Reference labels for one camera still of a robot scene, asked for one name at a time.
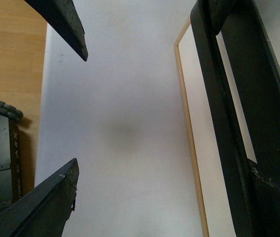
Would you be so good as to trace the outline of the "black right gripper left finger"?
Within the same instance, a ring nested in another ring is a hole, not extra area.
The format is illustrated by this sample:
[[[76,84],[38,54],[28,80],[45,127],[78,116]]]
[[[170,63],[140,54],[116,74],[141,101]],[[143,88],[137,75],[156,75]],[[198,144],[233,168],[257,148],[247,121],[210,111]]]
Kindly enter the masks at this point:
[[[73,158],[0,213],[0,237],[60,237],[75,210],[79,167]]]

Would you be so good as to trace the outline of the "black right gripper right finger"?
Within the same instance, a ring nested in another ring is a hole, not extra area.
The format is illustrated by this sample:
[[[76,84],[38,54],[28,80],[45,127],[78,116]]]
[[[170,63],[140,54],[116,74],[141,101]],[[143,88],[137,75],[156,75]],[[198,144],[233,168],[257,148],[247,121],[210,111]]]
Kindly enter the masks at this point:
[[[71,0],[26,0],[84,60],[88,59],[85,32]]]

